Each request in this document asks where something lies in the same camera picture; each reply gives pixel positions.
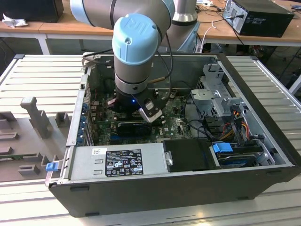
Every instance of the blue drive latch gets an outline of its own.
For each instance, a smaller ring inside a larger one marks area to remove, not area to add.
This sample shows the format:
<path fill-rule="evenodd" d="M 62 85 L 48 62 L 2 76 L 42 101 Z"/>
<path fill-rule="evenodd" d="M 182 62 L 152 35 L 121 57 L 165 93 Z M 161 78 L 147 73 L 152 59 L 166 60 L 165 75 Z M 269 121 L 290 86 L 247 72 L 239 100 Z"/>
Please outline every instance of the blue drive latch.
<path fill-rule="evenodd" d="M 212 147 L 215 153 L 233 152 L 230 143 L 216 143 Z"/>

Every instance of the sticker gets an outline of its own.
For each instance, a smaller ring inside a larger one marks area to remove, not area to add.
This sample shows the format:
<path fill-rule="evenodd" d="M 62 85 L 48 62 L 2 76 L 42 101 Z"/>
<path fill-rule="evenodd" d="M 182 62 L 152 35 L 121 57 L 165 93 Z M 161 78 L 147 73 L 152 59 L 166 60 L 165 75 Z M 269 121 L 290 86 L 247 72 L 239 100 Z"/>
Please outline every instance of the sticker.
<path fill-rule="evenodd" d="M 0 161 L 13 161 L 12 158 L 1 158 Z"/>
<path fill-rule="evenodd" d="M 107 148 L 93 148 L 92 155 L 105 154 L 107 150 Z"/>
<path fill-rule="evenodd" d="M 120 177 L 143 174 L 143 162 L 141 149 L 107 151 L 106 148 L 97 148 L 95 150 L 105 149 L 105 175 L 107 177 Z"/>

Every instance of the motherboard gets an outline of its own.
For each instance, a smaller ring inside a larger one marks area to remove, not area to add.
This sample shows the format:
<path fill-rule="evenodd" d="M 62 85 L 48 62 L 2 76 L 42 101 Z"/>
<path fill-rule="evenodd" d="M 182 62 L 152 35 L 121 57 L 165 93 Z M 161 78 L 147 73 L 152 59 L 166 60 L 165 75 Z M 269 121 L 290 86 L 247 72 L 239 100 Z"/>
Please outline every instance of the motherboard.
<path fill-rule="evenodd" d="M 113 94 L 102 94 L 91 104 L 94 145 L 126 145 L 161 143 L 169 139 L 191 138 L 183 119 L 185 97 L 171 96 L 162 116 L 152 124 L 145 122 L 139 112 L 130 116 L 107 108 Z"/>

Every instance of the black plastic cover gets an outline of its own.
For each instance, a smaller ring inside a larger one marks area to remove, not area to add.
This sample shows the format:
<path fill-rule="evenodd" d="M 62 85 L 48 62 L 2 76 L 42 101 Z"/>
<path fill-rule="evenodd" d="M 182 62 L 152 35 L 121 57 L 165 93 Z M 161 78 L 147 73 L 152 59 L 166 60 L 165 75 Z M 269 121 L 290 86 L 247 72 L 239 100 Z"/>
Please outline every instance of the black plastic cover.
<path fill-rule="evenodd" d="M 214 170 L 209 143 L 205 139 L 181 139 L 163 141 L 164 152 L 171 153 L 173 165 L 169 172 Z"/>
<path fill-rule="evenodd" d="M 1 0 L 0 19 L 3 13 L 13 19 L 56 23 L 64 11 L 62 0 Z"/>

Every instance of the light blue joint cap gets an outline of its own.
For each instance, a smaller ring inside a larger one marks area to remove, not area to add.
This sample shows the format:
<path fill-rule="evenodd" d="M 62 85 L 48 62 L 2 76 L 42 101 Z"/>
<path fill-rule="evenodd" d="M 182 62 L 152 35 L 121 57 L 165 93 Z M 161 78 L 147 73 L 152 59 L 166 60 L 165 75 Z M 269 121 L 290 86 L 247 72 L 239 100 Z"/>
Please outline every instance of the light blue joint cap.
<path fill-rule="evenodd" d="M 76 20 L 92 25 L 86 15 L 83 0 L 70 0 L 70 8 Z"/>
<path fill-rule="evenodd" d="M 175 6 L 174 6 L 174 0 L 162 0 L 166 7 L 168 8 L 170 19 L 172 20 L 175 13 Z"/>
<path fill-rule="evenodd" d="M 188 35 L 187 39 L 180 46 L 178 51 L 189 52 L 189 48 L 191 47 L 191 45 L 193 44 L 193 42 L 196 39 L 196 35 L 197 35 L 198 28 L 199 28 L 200 24 L 201 24 L 201 22 L 197 21 L 197 23 L 194 25 L 193 29 L 191 30 L 190 34 Z"/>
<path fill-rule="evenodd" d="M 127 65 L 142 65 L 158 48 L 159 32 L 156 24 L 142 14 L 128 14 L 115 23 L 112 47 L 114 55 Z"/>

